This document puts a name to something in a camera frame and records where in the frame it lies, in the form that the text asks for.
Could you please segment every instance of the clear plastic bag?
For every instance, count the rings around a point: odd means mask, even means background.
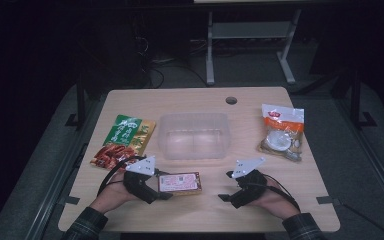
[[[262,112],[266,132],[259,150],[301,161],[304,109],[263,104]]]

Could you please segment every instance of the transparent bin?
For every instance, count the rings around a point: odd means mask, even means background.
[[[161,116],[158,144],[166,159],[223,158],[230,145],[224,113],[171,113]]]

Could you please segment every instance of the plaid sleeve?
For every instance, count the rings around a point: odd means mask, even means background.
[[[302,213],[283,221],[291,240],[326,240],[310,213]]]
[[[108,218],[93,208],[87,207],[70,226],[63,240],[98,239],[99,232],[104,228]]]

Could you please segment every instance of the red logo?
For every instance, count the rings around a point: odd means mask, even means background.
[[[269,112],[270,117],[280,117],[280,113],[278,112]]]

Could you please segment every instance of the wooden table top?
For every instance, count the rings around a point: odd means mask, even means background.
[[[227,97],[237,103],[229,105]],[[118,232],[276,232],[284,231],[281,220],[265,210],[244,206],[235,209],[222,202],[218,194],[239,190],[235,180],[226,176],[236,160],[263,156],[266,162],[257,169],[276,178],[297,200],[302,212],[310,212],[322,231],[337,231],[340,223],[332,204],[318,204],[316,197],[328,196],[320,172],[303,137],[302,161],[292,162],[280,156],[258,151],[264,138],[261,105],[292,107],[282,87],[190,88],[114,90],[106,99],[89,146],[84,155],[70,196],[79,198],[77,205],[67,203],[59,221],[66,231],[81,211],[96,197],[108,170],[91,166],[90,160],[102,147],[117,115],[155,120],[155,131],[145,154],[156,157],[156,167],[170,173],[199,172],[202,193],[175,196],[152,204],[128,202],[106,214],[109,221],[104,231]],[[167,160],[158,147],[158,121],[161,115],[176,112],[226,113],[231,133],[231,146],[223,159]],[[157,190],[153,177],[147,185]]]

